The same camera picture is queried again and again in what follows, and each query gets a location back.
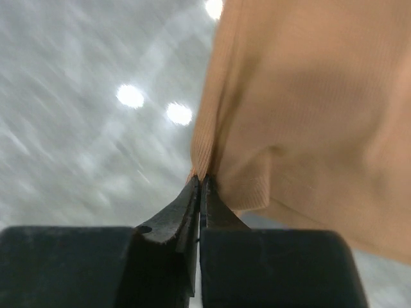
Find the tan brown tank top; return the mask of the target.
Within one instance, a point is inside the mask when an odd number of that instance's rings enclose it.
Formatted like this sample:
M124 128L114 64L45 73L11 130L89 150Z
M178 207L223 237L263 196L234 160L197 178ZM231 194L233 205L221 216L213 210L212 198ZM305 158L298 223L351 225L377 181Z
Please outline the tan brown tank top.
M232 210L410 262L410 2L226 1L191 142Z

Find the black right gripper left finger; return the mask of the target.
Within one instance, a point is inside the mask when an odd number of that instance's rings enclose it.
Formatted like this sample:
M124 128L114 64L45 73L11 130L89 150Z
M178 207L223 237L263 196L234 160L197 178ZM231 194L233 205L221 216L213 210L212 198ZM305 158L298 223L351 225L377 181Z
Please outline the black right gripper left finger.
M195 294L200 184L137 227L1 232L2 307L187 307Z

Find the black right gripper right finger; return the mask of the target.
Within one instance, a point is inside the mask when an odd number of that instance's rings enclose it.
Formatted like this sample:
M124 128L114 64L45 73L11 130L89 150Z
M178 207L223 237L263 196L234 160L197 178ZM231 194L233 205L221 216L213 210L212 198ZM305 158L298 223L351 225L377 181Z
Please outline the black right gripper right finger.
M200 199L204 307L367 307L353 260L327 230L252 229L206 176Z

